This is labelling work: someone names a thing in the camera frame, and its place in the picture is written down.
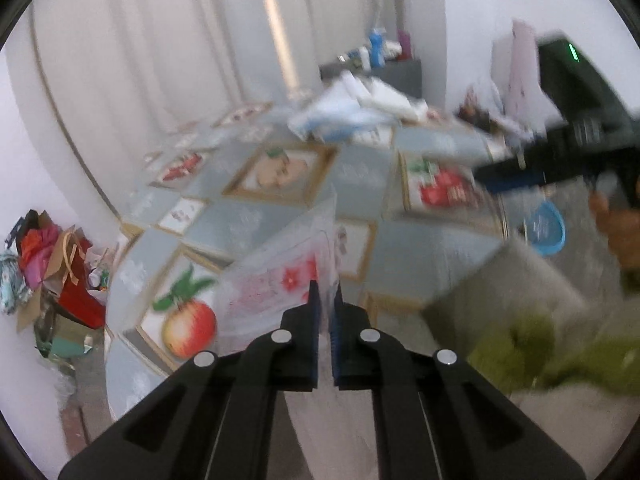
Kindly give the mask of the pink floral roll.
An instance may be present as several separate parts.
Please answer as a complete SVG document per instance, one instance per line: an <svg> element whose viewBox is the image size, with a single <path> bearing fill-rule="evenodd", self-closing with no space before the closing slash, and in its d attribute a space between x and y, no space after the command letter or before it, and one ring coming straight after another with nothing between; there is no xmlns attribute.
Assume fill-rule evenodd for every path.
<svg viewBox="0 0 640 480"><path fill-rule="evenodd" d="M528 23L514 18L510 34L494 42L491 77L506 117L533 131L544 131L546 116L536 34Z"/></svg>

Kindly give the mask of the dark grey side cabinet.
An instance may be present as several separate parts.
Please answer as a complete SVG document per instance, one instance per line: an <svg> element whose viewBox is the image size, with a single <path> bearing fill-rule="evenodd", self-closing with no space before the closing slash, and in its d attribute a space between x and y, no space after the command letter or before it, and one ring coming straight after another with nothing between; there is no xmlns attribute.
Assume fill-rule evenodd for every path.
<svg viewBox="0 0 640 480"><path fill-rule="evenodd" d="M371 68L368 72L355 61L349 60L346 63L332 62L319 66L320 77L323 81L329 81L341 75L341 72L348 70L354 75L376 77L390 84L402 93L408 94L416 99L423 96L422 63L420 60L400 60L390 61L384 67Z"/></svg>

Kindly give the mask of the clear red printed bag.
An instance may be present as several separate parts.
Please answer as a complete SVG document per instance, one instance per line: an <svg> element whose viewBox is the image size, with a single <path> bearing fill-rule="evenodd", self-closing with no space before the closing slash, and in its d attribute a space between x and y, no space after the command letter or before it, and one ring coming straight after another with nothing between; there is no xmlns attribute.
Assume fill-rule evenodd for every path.
<svg viewBox="0 0 640 480"><path fill-rule="evenodd" d="M272 330L285 310L307 301L311 282L322 292L335 284L336 203L337 194L331 191L221 274L216 344L237 346L242 339Z"/></svg>

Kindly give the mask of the white curtain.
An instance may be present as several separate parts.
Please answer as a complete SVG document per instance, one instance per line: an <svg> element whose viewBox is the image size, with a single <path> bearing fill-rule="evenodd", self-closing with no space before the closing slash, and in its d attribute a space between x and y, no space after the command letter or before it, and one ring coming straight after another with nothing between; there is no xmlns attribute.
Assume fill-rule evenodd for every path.
<svg viewBox="0 0 640 480"><path fill-rule="evenodd" d="M319 89L323 64L396 16L395 0L35 0L30 32L74 148L123 210L165 134Z"/></svg>

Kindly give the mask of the blue plastic mesh basket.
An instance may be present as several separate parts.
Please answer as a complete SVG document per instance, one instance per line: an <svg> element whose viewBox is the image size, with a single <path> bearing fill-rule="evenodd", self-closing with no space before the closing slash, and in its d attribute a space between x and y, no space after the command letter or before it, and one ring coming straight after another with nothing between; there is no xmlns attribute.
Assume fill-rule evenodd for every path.
<svg viewBox="0 0 640 480"><path fill-rule="evenodd" d="M543 257L556 255L566 243L566 225L555 204L546 200L522 224L521 234Z"/></svg>

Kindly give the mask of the blue white lotion bottle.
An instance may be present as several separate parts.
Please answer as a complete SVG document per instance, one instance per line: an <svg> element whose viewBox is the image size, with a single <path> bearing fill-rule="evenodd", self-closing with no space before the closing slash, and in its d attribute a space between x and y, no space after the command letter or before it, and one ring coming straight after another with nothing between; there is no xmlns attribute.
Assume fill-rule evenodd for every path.
<svg viewBox="0 0 640 480"><path fill-rule="evenodd" d="M385 66L385 37L386 30L384 27L375 27L369 32L370 65L372 68Z"/></svg>

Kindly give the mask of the cardboard box with clothes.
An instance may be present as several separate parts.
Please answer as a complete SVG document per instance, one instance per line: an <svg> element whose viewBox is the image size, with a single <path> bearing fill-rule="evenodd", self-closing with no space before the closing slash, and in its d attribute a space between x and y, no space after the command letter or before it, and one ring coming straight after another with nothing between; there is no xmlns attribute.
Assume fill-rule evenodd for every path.
<svg viewBox="0 0 640 480"><path fill-rule="evenodd" d="M1 253L1 313L15 316L17 333L40 315L42 284L60 233L47 211L30 210L6 239Z"/></svg>

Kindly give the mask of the teal gold gift bag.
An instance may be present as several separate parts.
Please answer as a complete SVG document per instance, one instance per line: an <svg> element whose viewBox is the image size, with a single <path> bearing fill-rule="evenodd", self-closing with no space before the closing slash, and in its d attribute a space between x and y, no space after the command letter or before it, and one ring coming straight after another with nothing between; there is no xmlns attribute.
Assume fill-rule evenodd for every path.
<svg viewBox="0 0 640 480"><path fill-rule="evenodd" d="M94 330L58 314L45 310L34 324L36 348L45 359L79 358L92 351Z"/></svg>

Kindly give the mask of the fruit pattern tablecloth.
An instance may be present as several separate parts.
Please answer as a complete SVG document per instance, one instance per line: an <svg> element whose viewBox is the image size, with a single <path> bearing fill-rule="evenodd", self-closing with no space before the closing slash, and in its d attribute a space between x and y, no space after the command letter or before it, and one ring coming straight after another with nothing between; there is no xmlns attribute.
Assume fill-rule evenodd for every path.
<svg viewBox="0 0 640 480"><path fill-rule="evenodd" d="M384 125L357 142L300 140L259 107L170 136L149 154L106 304L114 417L200 350L243 350L311 282L373 311L418 310L508 236L472 170L503 147L457 119Z"/></svg>

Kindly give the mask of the red paper gift bag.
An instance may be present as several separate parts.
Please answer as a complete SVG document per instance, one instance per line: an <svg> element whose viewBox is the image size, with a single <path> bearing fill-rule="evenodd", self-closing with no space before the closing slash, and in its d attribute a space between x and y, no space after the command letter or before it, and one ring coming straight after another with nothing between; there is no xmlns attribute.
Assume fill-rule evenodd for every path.
<svg viewBox="0 0 640 480"><path fill-rule="evenodd" d="M90 247L81 230L63 231L53 247L43 283L64 314L97 330L104 326L105 307L88 291L86 251Z"/></svg>

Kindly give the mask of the white tissue paper pile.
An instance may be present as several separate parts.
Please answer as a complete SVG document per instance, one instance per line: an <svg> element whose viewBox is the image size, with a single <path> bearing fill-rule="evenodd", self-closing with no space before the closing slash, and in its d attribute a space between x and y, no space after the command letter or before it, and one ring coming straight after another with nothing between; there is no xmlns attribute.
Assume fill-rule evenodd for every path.
<svg viewBox="0 0 640 480"><path fill-rule="evenodd" d="M446 119L424 99L407 96L378 77L343 70L326 90L288 118L288 128L303 140L340 143L380 127L442 124Z"/></svg>

